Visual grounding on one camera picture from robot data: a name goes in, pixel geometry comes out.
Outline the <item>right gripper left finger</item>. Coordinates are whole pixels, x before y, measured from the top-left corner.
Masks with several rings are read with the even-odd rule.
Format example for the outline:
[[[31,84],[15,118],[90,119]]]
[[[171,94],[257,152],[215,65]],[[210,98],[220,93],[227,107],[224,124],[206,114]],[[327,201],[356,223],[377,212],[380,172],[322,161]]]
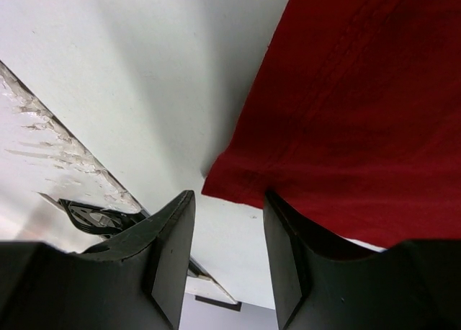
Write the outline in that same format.
[[[1,243],[3,329],[177,329],[195,218],[191,190],[75,254]]]

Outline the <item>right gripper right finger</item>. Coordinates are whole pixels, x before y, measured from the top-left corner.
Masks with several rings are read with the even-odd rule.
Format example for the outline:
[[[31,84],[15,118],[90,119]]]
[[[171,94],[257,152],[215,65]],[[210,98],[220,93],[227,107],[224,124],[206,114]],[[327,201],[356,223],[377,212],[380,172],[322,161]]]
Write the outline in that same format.
[[[280,329],[458,329],[460,242],[410,240],[376,252],[264,197]]]

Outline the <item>red t shirt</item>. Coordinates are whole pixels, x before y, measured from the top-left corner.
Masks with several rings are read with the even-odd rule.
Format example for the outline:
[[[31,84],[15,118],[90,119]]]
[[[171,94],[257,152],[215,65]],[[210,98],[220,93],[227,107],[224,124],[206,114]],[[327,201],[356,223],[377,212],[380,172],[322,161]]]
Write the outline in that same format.
[[[289,0],[204,195],[346,238],[460,237],[460,0]]]

